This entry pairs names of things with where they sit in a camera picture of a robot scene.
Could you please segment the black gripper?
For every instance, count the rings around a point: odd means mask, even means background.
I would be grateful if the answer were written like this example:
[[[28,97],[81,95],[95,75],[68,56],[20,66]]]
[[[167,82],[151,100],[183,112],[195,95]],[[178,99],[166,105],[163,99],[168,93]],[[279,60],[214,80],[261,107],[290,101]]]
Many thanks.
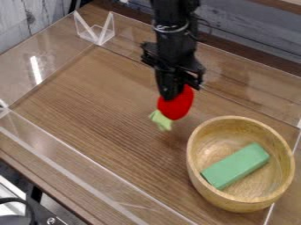
[[[160,96],[172,100],[187,84],[198,90],[206,68],[197,59],[197,41],[188,29],[180,32],[156,31],[156,41],[140,44],[140,61],[155,69],[155,79]]]

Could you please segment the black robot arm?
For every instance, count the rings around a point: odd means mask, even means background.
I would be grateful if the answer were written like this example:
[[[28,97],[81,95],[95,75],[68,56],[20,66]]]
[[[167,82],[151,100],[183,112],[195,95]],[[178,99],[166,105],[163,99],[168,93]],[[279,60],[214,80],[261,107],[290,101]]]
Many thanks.
[[[142,42],[140,60],[155,70],[162,98],[172,100],[184,85],[199,90],[206,67],[195,56],[198,48],[199,0],[150,0],[154,42]]]

